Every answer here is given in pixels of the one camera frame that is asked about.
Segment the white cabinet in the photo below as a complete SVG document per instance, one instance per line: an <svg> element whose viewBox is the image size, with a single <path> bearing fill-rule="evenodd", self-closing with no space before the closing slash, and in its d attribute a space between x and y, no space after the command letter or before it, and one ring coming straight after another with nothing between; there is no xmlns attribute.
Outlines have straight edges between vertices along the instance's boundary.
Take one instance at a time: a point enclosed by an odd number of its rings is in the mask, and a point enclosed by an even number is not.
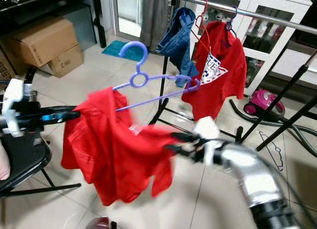
<svg viewBox="0 0 317 229"><path fill-rule="evenodd" d="M310 56L309 54L301 53L296 50L286 49L273 67L272 72L293 77ZM308 71L302 75L300 80L317 85L317 59L310 64Z"/></svg>
<svg viewBox="0 0 317 229"><path fill-rule="evenodd" d="M209 0L229 6L237 6L251 12L274 16L286 21L300 23L308 8L312 4L310 0ZM195 14L198 16L203 11L202 5L197 5ZM208 18L227 21L232 13L224 11L214 12L209 8ZM295 29L253 19L251 17L237 15L233 21L233 30L241 40L246 61L248 64L245 94L251 95L271 68L272 64L283 50ZM191 36L192 46L197 42L194 35Z"/></svg>

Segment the blue mat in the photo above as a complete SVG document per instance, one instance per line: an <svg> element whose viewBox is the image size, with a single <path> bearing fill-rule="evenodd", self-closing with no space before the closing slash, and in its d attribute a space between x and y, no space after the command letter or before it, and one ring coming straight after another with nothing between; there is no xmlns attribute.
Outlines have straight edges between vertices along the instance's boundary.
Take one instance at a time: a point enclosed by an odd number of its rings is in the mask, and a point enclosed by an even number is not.
<svg viewBox="0 0 317 229"><path fill-rule="evenodd" d="M121 42L121 41L113 41L109 46L107 46L103 54L110 55L114 57L120 57L119 52L121 48L127 44L127 42ZM140 47L132 47L127 50L127 52L124 55L125 59L140 61L143 57L143 50Z"/></svg>

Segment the door frame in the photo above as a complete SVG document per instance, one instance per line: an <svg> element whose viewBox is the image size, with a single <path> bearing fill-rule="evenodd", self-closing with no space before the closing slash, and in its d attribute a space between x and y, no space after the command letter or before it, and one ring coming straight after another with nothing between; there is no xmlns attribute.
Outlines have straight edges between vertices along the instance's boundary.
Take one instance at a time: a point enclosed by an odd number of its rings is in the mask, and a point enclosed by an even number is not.
<svg viewBox="0 0 317 229"><path fill-rule="evenodd" d="M136 36L132 36L130 34L124 33L124 32L120 32L119 29L119 15L118 15L118 2L117 0L111 0L111 5L112 5L112 26L113 26L113 32L114 35L118 36L118 37L122 37L124 39L128 39L130 41L138 41L140 40L140 38L136 37Z"/></svg>

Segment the purple hanger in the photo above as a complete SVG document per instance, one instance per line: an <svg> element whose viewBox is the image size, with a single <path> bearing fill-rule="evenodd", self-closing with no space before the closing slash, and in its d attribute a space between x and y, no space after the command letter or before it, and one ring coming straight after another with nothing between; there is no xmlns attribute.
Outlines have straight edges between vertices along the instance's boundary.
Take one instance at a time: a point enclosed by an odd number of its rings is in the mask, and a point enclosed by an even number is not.
<svg viewBox="0 0 317 229"><path fill-rule="evenodd" d="M157 101L157 100L160 100L160 99L164 99L164 98L167 98L167 97L170 97L170 96L173 96L173 95L176 95L176 94L180 94L180 93L187 93L187 92L190 92L190 91L194 91L194 90L197 90L200 86L200 81L198 79L195 79L195 82L196 82L196 85L191 87L190 86L190 83L192 81L192 78L189 77L189 76L186 76L186 75L181 75L181 74L178 74L176 76L171 76L171 75L168 75L168 74L161 74L161 75L155 75L155 76L151 76L149 77L148 74L146 74L145 72L142 72L140 70L140 66L144 64L144 62L147 60L148 58L148 49L146 48L146 46L141 43L141 42L137 42L137 41L134 41L134 42L129 42L127 44L125 44L120 53L119 53L119 56L120 57L124 57L124 54L125 52L131 48L131 47L140 47L143 49L143 57L142 59L137 63L136 65L136 69L137 71L130 77L130 80L128 83L125 83L125 84L121 84L121 85L118 85L116 87L113 87L112 90L118 90L118 89L121 89L121 88L124 88L126 86L132 86L134 88L140 88L140 87L143 87L144 85L146 85L146 83L151 80L151 79L162 79L162 78L166 78L166 79L186 79L188 80L188 85L186 87L186 89L184 90L181 90L181 91L177 91L175 93L171 93L171 94L166 94L164 96L160 96L160 97L157 97L157 98L154 98L154 99L150 99L150 100L147 100L147 101L144 101L144 102L140 102L140 103L137 103L137 104L132 104L132 105L129 105L129 106L126 106L126 107L123 107L123 108L120 108L120 109L116 109L116 112L118 111L122 111L122 110L125 110L125 109L129 109L129 108L133 108L133 107L136 107L136 106L139 106L139 105L142 105L142 104L146 104L146 103L149 103L149 102L153 102L153 101ZM142 84L135 84L133 82L134 78L138 75L143 75L144 78L145 78L145 81L144 83Z"/></svg>

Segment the red t-shirt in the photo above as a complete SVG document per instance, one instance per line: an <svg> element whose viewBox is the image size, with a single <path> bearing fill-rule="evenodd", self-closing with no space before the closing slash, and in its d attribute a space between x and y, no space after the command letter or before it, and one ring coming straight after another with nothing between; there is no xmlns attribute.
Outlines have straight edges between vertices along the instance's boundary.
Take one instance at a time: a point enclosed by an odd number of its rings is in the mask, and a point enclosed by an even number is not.
<svg viewBox="0 0 317 229"><path fill-rule="evenodd" d="M246 58L240 40L228 32L225 25L223 22L212 22L207 26L211 55L200 42L194 53L199 75L192 80L199 79L201 85L197 91L183 94L182 100L193 106L195 120L206 116L215 119L227 97L235 95L238 99L243 98ZM206 33L200 40L208 46Z"/></svg>
<svg viewBox="0 0 317 229"><path fill-rule="evenodd" d="M94 183L104 205L115 200L131 202L155 176L152 195L157 196L172 183L171 156L164 149L174 144L171 130L137 127L125 96L109 87L90 94L75 111L81 116L65 125L63 157L66 169L81 169L85 180Z"/></svg>

